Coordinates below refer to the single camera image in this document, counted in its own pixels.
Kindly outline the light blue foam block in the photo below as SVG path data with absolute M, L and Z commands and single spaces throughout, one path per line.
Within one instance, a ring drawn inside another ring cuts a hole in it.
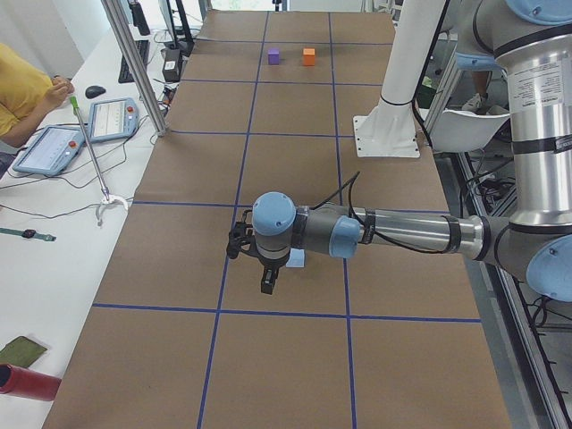
M 305 266 L 306 254 L 303 249 L 292 248 L 286 263 L 289 268 L 303 268 Z

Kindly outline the purple foam block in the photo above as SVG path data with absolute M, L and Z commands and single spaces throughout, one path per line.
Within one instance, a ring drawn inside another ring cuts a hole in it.
M 269 65 L 279 65 L 281 62 L 281 52 L 278 47 L 271 47 L 267 51 L 267 63 Z

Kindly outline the orange foam block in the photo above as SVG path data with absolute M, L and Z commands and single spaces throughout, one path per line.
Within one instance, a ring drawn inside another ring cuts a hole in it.
M 302 50 L 302 63 L 306 67 L 315 66 L 315 49 L 313 47 L 304 47 Z

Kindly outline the reacher grabber stick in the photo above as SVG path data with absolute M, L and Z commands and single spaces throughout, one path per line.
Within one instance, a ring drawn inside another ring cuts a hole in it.
M 100 185 L 100 189 L 101 189 L 101 192 L 103 194 L 103 198 L 96 208 L 97 225 L 99 227 L 101 227 L 103 225 L 103 213 L 108 206 L 117 203 L 117 204 L 122 205 L 125 211 L 128 211 L 129 210 L 129 204 L 128 204 L 128 201 L 124 197 L 112 194 L 110 192 L 109 188 L 107 187 L 103 173 L 102 173 L 100 166 L 99 166 L 99 163 L 97 161 L 97 157 L 96 157 L 93 145 L 89 139 L 87 126 L 85 125 L 85 122 L 84 122 L 83 117 L 81 115 L 77 98 L 75 96 L 70 96 L 70 103 L 72 106 L 72 111 L 73 111 L 74 115 L 76 116 L 76 118 L 79 122 L 80 130 L 81 130 L 81 133 L 85 139 L 85 145 L 88 149 L 91 162 L 95 168 L 95 171 L 97 174 L 97 179 L 98 179 L 99 185 Z

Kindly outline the blue teach pendant far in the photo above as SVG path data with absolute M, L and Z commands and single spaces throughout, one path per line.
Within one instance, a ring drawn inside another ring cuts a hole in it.
M 91 104 L 88 137 L 100 143 L 132 136 L 139 125 L 139 109 L 130 98 L 100 101 Z

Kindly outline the blue teach pendant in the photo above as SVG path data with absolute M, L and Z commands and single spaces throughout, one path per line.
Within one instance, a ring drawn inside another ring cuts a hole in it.
M 132 136 L 139 125 L 139 109 L 130 98 L 100 101 L 91 104 L 88 137 L 100 143 Z
M 55 176 L 80 152 L 85 138 L 79 128 L 46 127 L 13 164 L 16 172 Z

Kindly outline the black power adapter box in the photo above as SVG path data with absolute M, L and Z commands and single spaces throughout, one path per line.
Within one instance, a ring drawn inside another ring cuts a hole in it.
M 180 49 L 165 49 L 163 52 L 164 64 L 162 74 L 165 82 L 179 82 L 181 80 L 182 55 Z

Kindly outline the white plastic chair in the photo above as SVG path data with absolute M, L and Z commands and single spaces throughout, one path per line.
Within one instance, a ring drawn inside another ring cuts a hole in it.
M 430 134 L 433 149 L 447 153 L 482 149 L 509 117 L 509 113 L 478 115 L 468 111 L 446 109 Z

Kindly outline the blue teach pendant near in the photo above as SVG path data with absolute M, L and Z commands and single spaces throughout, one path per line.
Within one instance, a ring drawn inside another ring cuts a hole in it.
M 85 138 L 79 128 L 46 127 L 13 164 L 16 172 L 55 176 L 80 152 Z

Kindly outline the black computer mouse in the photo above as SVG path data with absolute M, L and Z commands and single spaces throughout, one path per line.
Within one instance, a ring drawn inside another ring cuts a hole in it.
M 94 99 L 96 97 L 102 96 L 106 92 L 106 89 L 102 86 L 91 85 L 85 89 L 85 97 L 87 99 Z

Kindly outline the red cylinder bottle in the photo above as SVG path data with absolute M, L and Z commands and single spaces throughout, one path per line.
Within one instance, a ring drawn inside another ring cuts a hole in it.
M 10 364 L 1 365 L 1 393 L 15 397 L 52 401 L 61 379 Z

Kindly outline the person in yellow shirt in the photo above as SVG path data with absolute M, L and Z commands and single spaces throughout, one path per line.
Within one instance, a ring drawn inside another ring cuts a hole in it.
M 70 80 L 49 77 L 1 44 L 1 141 L 10 147 L 23 146 L 74 91 Z

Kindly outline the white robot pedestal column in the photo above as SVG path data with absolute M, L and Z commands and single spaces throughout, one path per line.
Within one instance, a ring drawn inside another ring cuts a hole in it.
M 409 0 L 402 5 L 376 107 L 353 118 L 359 157 L 418 158 L 414 98 L 446 0 Z

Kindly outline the aluminium frame post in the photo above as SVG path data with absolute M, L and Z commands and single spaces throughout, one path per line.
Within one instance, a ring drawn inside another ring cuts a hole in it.
M 147 68 L 140 58 L 139 50 L 136 47 L 122 6 L 118 0 L 102 0 L 101 4 L 105 10 L 106 17 L 111 25 L 122 55 L 130 67 L 131 75 L 136 83 L 143 104 L 146 107 L 147 114 L 156 130 L 156 135 L 162 137 L 167 132 L 164 115 L 159 108 L 155 91 L 147 76 Z

